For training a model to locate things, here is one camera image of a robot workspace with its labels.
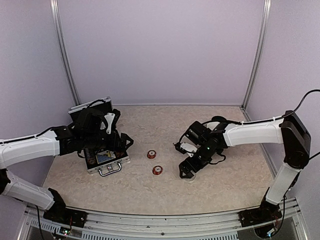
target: metal handle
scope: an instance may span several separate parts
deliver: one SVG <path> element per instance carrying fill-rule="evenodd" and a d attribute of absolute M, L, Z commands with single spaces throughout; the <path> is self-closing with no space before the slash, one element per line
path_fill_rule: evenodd
<path fill-rule="evenodd" d="M 118 166 L 119 166 L 118 170 L 113 170 L 113 171 L 107 172 L 106 174 L 102 173 L 101 168 L 98 168 L 98 171 L 99 171 L 99 174 L 100 174 L 101 177 L 106 177 L 106 176 L 108 176 L 110 174 L 114 174 L 114 173 L 120 172 L 121 169 L 122 169 L 122 166 L 121 166 L 120 162 L 118 162 Z"/>

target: open case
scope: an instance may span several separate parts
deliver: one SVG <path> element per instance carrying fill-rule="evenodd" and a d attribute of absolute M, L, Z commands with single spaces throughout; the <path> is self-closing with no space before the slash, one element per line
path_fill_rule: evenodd
<path fill-rule="evenodd" d="M 80 111 L 86 108 L 91 103 L 93 103 L 93 101 L 70 108 L 69 114 L 72 120 L 75 121 L 78 118 Z M 107 113 L 111 113 L 113 111 L 111 98 L 102 98 L 101 101 L 93 103 L 90 108 L 100 110 L 105 115 Z M 114 128 L 116 134 L 119 135 L 118 131 L 116 130 L 116 125 L 113 125 L 112 128 Z M 88 173 L 93 174 L 98 172 L 102 177 L 119 172 L 122 169 L 123 163 L 130 162 L 129 156 L 126 151 L 112 152 L 106 150 L 105 148 L 96 150 L 86 149 L 84 151 L 84 156 Z"/>

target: white wall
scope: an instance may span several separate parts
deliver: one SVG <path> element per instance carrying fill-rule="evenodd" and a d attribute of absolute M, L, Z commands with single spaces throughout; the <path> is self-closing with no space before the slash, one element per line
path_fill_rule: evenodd
<path fill-rule="evenodd" d="M 48 0 L 0 0 L 0 139 L 70 122 L 73 106 Z M 9 167 L 41 185 L 52 157 Z M 25 204 L 0 195 L 0 239 L 17 239 Z"/>
<path fill-rule="evenodd" d="M 272 0 L 257 81 L 248 106 L 254 119 L 293 110 L 303 95 L 320 88 L 320 2 Z M 320 151 L 320 93 L 313 93 L 297 111 L 311 134 L 311 154 Z M 277 168 L 283 163 L 281 146 L 267 145 Z M 320 235 L 320 156 L 302 171 L 291 192 L 296 196 L 312 240 Z"/>
<path fill-rule="evenodd" d="M 241 105 L 263 8 L 263 0 L 59 1 L 81 101 Z"/>

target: red round object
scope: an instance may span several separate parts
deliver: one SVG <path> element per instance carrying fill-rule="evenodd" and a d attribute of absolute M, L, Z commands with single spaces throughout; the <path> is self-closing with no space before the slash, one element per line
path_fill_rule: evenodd
<path fill-rule="evenodd" d="M 154 175 L 160 175 L 162 173 L 164 169 L 162 168 L 162 166 L 155 166 L 153 169 L 152 169 L 152 173 Z"/>
<path fill-rule="evenodd" d="M 148 159 L 154 159 L 156 157 L 156 155 L 157 155 L 157 153 L 155 150 L 150 150 L 150 151 L 148 151 L 146 156 Z"/>

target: beige table surface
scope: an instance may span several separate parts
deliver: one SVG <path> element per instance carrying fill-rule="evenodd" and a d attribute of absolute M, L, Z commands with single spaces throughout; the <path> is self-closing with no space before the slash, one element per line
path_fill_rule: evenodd
<path fill-rule="evenodd" d="M 178 165 L 187 155 L 175 150 L 182 133 L 194 122 L 220 115 L 242 121 L 238 107 L 230 106 L 119 106 L 117 127 L 134 139 L 128 150 L 131 163 L 107 177 L 88 174 L 76 154 L 53 161 L 44 187 L 57 190 L 68 206 L 103 212 L 184 215 L 253 207 L 272 181 L 257 144 L 230 147 L 226 161 L 207 165 L 192 182 L 179 178 Z M 156 151 L 155 159 L 147 152 Z M 215 155 L 212 162 L 220 160 Z M 156 165 L 163 173 L 153 175 Z"/>

